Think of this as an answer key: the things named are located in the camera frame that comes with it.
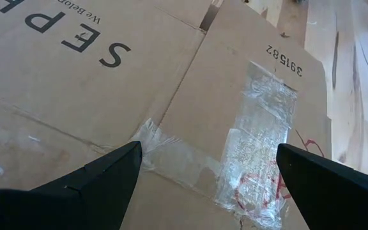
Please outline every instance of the number 391582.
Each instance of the number 391582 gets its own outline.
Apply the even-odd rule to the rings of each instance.
[[[288,68],[290,68],[293,72],[301,77],[302,76],[302,67],[297,66],[295,62],[291,61],[284,54],[281,54],[277,49],[274,49],[271,45],[268,45],[266,52],[273,56],[276,60],[280,60],[280,63]]]

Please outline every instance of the wooden floor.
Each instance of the wooden floor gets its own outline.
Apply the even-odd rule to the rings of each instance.
[[[368,0],[247,4],[323,63],[333,159],[368,174]]]

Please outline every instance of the cardboard box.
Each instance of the cardboard box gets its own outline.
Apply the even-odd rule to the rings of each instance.
[[[181,140],[175,144],[184,153],[197,150],[168,159],[191,158],[194,170],[143,171],[122,229],[246,226],[247,218],[215,202],[231,130],[240,114],[248,118],[244,108],[255,108],[244,107],[245,87],[255,86],[246,84],[251,72],[292,92],[293,116],[260,109],[275,124],[290,123],[287,142],[330,157],[321,63],[241,1],[224,2],[204,39],[197,26],[205,7],[0,0],[0,187],[27,190],[54,180],[120,147],[151,118]],[[285,228],[305,227],[291,206]]]

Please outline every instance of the cardboard surface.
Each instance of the cardboard surface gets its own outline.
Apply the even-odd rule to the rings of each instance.
[[[0,0],[0,187],[54,180],[123,145],[148,118],[221,161],[251,61],[298,92],[288,142],[305,147],[298,130],[330,154],[321,63],[241,1],[224,2],[205,39],[194,29],[205,1],[67,2]],[[138,228],[239,229],[240,221],[144,172],[122,225]]]

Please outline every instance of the clear packing tape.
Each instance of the clear packing tape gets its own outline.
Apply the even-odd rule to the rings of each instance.
[[[152,170],[214,200],[261,229],[281,229],[286,201],[276,164],[279,143],[292,125],[296,92],[251,63],[242,103],[221,162],[148,120],[132,137],[141,141],[143,169]]]

